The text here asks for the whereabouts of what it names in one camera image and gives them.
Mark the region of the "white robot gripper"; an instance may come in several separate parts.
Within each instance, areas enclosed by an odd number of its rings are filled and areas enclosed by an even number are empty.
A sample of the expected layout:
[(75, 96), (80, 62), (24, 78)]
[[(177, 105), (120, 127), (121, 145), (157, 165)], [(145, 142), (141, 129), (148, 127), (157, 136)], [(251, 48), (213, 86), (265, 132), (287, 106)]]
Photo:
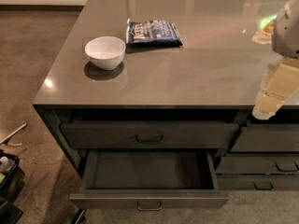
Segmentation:
[[(288, 0), (277, 14), (272, 50), (284, 57), (299, 57), (299, 0)], [(299, 90), (299, 60), (292, 58), (267, 65), (252, 110), (254, 118), (272, 118)]]

